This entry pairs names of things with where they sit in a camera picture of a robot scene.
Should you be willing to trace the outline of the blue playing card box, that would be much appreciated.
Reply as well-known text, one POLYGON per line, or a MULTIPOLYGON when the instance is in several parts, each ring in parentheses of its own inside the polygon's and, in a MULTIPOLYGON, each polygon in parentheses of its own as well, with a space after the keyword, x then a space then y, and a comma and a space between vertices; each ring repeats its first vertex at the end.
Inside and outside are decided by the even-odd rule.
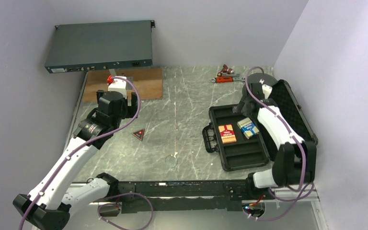
POLYGON ((258 127, 248 117, 238 121, 237 126, 247 139, 259 133, 258 127))

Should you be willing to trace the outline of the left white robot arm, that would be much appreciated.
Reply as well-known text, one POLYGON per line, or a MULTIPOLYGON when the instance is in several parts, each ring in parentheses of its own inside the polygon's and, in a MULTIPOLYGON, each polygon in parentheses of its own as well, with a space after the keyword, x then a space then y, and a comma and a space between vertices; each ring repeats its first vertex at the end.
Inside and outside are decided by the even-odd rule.
POLYGON ((74 130, 66 149, 43 180, 29 193, 18 194, 13 205, 21 214, 19 229, 29 222, 41 230, 62 230, 70 217, 89 203, 104 198, 117 198, 119 181, 101 173, 87 185, 68 193, 69 186, 84 165, 103 147, 113 134, 130 125, 140 110, 140 97, 131 100, 118 91, 97 92, 97 107, 92 109, 74 130))

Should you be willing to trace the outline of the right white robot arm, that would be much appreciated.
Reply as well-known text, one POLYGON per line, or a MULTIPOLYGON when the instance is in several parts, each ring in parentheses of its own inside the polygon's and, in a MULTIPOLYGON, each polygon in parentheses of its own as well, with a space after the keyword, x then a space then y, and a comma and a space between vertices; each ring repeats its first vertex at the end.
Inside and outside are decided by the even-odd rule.
POLYGON ((264 188, 311 183, 315 178, 317 138, 290 86, 284 80, 266 92, 265 84, 247 83, 237 110, 258 124, 273 157, 270 169, 251 173, 245 193, 258 198, 264 188))

